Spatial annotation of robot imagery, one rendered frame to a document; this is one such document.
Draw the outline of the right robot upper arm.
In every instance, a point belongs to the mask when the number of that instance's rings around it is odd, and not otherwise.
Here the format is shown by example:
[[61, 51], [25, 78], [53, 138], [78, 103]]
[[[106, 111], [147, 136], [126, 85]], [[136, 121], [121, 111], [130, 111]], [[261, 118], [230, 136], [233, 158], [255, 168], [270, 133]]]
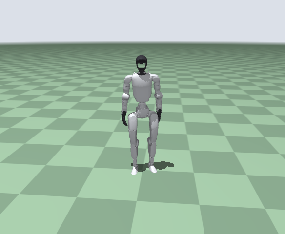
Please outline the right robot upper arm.
[[130, 82], [132, 81], [132, 76], [133, 75], [127, 75], [125, 76], [124, 78], [124, 85], [123, 85], [123, 91], [124, 91], [124, 94], [123, 94], [123, 99], [125, 100], [129, 100], [130, 98], [130, 94], [129, 93], [129, 89], [130, 89]]

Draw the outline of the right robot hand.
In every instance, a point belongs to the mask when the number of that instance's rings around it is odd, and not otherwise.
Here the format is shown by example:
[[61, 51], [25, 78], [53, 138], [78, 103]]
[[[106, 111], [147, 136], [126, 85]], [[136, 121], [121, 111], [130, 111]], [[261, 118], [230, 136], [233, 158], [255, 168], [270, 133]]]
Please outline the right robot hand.
[[125, 126], [128, 126], [127, 123], [126, 123], [126, 121], [125, 121], [126, 111], [123, 111], [123, 113], [121, 113], [121, 115], [122, 115], [123, 124], [124, 124]]

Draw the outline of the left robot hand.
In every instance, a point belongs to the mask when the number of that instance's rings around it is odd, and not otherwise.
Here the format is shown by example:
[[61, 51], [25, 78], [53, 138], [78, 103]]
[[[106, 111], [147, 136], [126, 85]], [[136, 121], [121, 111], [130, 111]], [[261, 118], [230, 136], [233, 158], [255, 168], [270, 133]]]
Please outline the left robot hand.
[[[157, 112], [157, 111], [156, 111], [156, 112]], [[161, 110], [161, 109], [159, 109], [159, 110], [158, 110], [158, 112], [157, 112], [159, 122], [160, 122], [160, 119], [161, 119], [161, 113], [162, 113], [162, 110]]]

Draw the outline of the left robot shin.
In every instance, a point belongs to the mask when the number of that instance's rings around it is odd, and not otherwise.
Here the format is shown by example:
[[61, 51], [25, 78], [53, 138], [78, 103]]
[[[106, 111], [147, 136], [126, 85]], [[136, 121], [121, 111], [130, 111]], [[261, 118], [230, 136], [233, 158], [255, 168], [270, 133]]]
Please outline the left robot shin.
[[149, 152], [149, 164], [153, 165], [154, 156], [156, 154], [156, 142], [153, 142], [152, 145], [148, 145], [148, 152]]

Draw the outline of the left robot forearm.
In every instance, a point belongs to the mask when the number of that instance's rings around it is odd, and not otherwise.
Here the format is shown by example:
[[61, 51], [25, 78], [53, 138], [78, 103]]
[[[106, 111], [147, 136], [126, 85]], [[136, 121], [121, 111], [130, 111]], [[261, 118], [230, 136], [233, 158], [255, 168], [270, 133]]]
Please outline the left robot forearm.
[[157, 112], [159, 109], [162, 110], [162, 98], [156, 99], [156, 110], [157, 110]]

